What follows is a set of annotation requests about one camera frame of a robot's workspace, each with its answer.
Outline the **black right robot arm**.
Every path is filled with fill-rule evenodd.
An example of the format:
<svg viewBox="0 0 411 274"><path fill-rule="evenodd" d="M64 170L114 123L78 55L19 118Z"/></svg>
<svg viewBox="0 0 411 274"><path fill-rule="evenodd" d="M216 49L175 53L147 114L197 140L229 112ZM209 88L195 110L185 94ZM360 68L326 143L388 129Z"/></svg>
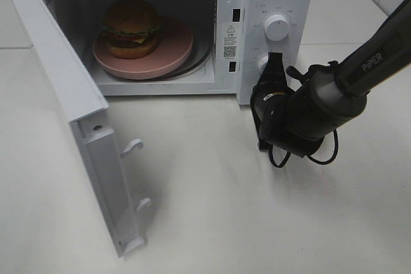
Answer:
<svg viewBox="0 0 411 274"><path fill-rule="evenodd" d="M269 53L250 98L259 150L311 157L327 134L336 137L364 111L371 89L409 63L410 0L342 62L314 64L302 74L284 67L281 53Z"/></svg>

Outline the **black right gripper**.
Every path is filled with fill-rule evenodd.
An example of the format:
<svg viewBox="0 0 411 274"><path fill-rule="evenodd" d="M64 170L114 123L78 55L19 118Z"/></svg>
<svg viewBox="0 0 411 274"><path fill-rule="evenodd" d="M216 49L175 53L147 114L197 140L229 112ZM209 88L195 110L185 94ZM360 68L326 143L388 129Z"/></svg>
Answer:
<svg viewBox="0 0 411 274"><path fill-rule="evenodd" d="M254 87L250 106L262 150L277 146L295 151L293 133L289 129L287 111L291 88L287 85L283 54L270 52L263 75Z"/></svg>

